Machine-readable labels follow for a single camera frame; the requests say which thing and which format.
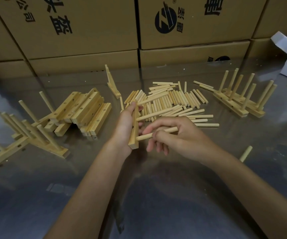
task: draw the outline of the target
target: left hand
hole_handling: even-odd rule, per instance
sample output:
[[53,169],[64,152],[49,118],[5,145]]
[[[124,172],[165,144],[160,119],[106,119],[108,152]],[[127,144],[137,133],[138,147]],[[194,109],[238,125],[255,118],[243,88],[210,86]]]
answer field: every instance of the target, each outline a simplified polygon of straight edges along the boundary
[[[109,141],[124,159],[126,159],[132,151],[132,149],[128,146],[128,142],[132,130],[132,114],[136,108],[136,105],[136,102],[132,102],[124,111],[120,113],[116,128]],[[144,127],[142,127],[143,124],[143,122],[139,122],[139,135],[141,135],[142,131],[144,130]]]

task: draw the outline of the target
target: metal work surface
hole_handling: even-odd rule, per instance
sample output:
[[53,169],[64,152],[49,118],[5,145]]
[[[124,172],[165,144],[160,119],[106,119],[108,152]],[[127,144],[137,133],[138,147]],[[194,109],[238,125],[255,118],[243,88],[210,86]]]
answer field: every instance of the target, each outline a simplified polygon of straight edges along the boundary
[[[225,70],[230,74],[241,61],[173,65],[132,70],[111,70],[125,100],[131,91],[153,81],[187,81],[187,90],[199,88],[193,80],[218,89]],[[278,85],[260,119],[240,118],[200,88],[209,104],[201,114],[213,114],[209,122],[218,128],[201,128],[214,142],[236,157],[251,145],[245,164],[287,198],[287,77],[279,74],[283,61],[244,62],[238,92],[251,73],[256,101],[269,80]],[[106,85],[106,72],[12,79],[0,82],[0,111],[15,113],[33,122],[18,104],[23,100],[42,118],[49,110],[39,91],[59,106],[73,91],[96,87],[105,102],[112,103],[98,140],[89,141],[71,127],[58,143],[70,149],[66,160],[32,145],[0,164],[0,238],[42,238],[56,220],[102,145],[110,137],[120,112]],[[12,131],[0,119],[0,144],[12,142]],[[126,160],[102,225],[101,238],[264,238],[264,234],[223,182],[203,165],[170,151],[169,156],[145,151],[144,141]]]

